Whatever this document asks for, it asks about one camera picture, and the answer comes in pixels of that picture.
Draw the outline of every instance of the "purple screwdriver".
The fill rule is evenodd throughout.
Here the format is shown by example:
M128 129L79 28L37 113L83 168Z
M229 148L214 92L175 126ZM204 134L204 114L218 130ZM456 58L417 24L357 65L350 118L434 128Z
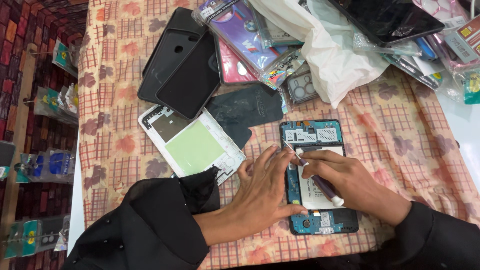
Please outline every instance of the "purple screwdriver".
M285 139L282 139L282 140L288 146L288 148L293 150L293 148L285 141ZM310 164L306 160L302 159L299 155L297 155L296 152L295 152L295 156L297 156L297 158L299 159L300 165L302 167L305 167ZM333 206L340 207L343 205L343 199L340 198L337 194L335 194L335 192L333 192L332 188L330 188L329 186L330 183L327 180L325 180L324 178L318 175L312 176L312 180L317 184L319 188L321 188L324 194L332 200Z

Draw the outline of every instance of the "green adhesive sheet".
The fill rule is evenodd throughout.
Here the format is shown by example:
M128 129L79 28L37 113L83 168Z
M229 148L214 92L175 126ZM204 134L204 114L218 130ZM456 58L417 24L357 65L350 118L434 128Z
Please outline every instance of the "green adhesive sheet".
M200 121L170 140L165 149L187 175L202 172L225 152Z

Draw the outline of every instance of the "blue circuit board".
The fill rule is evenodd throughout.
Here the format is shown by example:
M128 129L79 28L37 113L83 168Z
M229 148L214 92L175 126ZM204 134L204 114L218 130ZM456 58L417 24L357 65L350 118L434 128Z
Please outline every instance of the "blue circuit board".
M305 151L334 147L345 155L342 131L338 120L288 121L280 124L282 137L294 149ZM297 166L289 164L285 173L288 203L302 204ZM311 209L308 215L290 217L294 234L348 233L358 230L356 212L347 209Z

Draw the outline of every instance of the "black clothing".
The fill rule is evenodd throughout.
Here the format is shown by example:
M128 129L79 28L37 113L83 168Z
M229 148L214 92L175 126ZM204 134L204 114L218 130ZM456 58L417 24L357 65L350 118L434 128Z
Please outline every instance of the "black clothing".
M62 269L196 269L209 249L192 215L220 207L217 170L135 183L79 237ZM480 269L474 224L412 202L395 233L378 251L244 269Z

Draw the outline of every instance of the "floral tablecloth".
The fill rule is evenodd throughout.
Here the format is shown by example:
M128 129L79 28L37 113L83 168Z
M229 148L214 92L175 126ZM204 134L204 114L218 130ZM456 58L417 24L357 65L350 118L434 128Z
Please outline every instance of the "floral tablecloth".
M142 69L176 7L193 0L90 0L79 61L80 159L85 227L117 207L129 187L172 169L139 126L152 106L136 92ZM479 194L433 90L396 68L386 80L358 87L337 109L319 98L293 108L282 121L339 119L346 153L379 183L409 200L480 224ZM280 143L279 122L251 128L243 149L255 158ZM238 188L236 175L220 188L221 204ZM358 213L356 233L295 236L287 219L261 233L210 248L201 269L365 252L393 237L393 229Z

